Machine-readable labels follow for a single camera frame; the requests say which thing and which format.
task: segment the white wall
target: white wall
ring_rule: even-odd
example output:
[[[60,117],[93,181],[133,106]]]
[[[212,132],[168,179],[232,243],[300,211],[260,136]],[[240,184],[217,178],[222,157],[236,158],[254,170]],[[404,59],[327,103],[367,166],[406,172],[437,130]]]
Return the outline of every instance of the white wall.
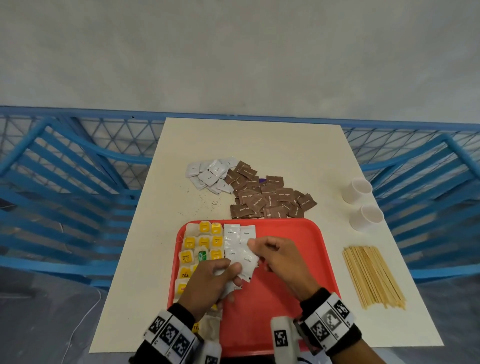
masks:
[[[0,105],[478,122],[477,0],[2,0]]]

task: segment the yellow tea bag tag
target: yellow tea bag tag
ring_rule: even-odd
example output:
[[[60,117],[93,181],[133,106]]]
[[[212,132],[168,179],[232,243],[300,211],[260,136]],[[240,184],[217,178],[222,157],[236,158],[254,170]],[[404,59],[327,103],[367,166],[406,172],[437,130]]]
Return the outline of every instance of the yellow tea bag tag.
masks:
[[[193,236],[189,236],[185,238],[185,249],[193,249],[195,247],[195,238]]]
[[[210,249],[210,237],[209,236],[201,236],[198,240],[199,246],[204,246],[207,249]]]
[[[180,262],[182,264],[191,263],[193,261],[193,252],[191,250],[185,250],[180,252]]]
[[[212,234],[221,234],[222,233],[222,224],[219,222],[212,223]]]
[[[179,271],[179,278],[190,278],[192,271],[188,267],[181,267]]]
[[[210,231],[210,222],[202,221],[200,223],[200,232],[209,232]]]
[[[183,291],[185,290],[185,287],[186,287],[186,286],[187,286],[187,285],[186,285],[185,283],[180,283],[180,284],[179,284],[179,287],[178,287],[178,289],[177,289],[177,293],[178,293],[178,294],[182,294]]]
[[[221,250],[212,250],[210,251],[210,258],[211,259],[222,259],[222,251]]]
[[[223,236],[214,236],[212,238],[212,246],[219,247],[219,246],[222,246],[222,244],[223,244]]]

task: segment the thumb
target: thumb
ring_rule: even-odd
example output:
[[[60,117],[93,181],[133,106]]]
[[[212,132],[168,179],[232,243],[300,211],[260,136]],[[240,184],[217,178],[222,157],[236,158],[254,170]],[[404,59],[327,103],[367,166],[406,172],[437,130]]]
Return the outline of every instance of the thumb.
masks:
[[[275,253],[266,245],[266,240],[263,238],[249,239],[247,246],[255,255],[265,258],[266,261],[269,261]]]
[[[225,269],[225,271],[220,274],[219,277],[225,285],[227,282],[233,280],[238,274],[240,274],[241,270],[242,266],[239,262],[233,263],[232,265],[228,266],[228,268]]]

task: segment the black cable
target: black cable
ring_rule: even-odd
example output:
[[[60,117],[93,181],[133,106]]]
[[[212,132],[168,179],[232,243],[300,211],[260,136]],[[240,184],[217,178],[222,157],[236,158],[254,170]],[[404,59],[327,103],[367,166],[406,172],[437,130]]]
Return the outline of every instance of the black cable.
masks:
[[[304,363],[307,363],[307,364],[312,364],[312,363],[309,362],[307,359],[297,358],[297,360],[298,360],[299,362],[304,362]]]

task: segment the paper cup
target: paper cup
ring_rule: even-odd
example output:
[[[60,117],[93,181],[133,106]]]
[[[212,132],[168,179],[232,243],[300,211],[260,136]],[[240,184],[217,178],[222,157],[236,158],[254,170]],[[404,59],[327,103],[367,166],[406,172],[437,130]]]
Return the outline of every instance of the paper cup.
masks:
[[[366,194],[372,192],[372,185],[364,178],[355,177],[350,184],[342,190],[345,202],[354,204]]]
[[[384,220],[384,213],[377,205],[362,205],[350,217],[350,225],[357,231],[366,231]]]

